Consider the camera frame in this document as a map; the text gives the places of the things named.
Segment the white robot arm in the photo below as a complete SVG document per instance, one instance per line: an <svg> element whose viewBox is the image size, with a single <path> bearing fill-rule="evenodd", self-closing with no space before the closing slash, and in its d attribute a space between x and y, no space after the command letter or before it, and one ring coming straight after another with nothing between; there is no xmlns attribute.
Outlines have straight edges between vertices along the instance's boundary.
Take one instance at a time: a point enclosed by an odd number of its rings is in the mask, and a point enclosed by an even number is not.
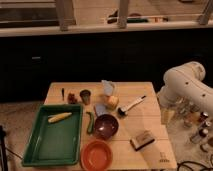
<svg viewBox="0 0 213 171"><path fill-rule="evenodd" d="M204 66L196 61L167 70L163 76L164 85L158 92L160 106L169 108L185 98L213 115L213 88L202 82L205 75Z"/></svg>

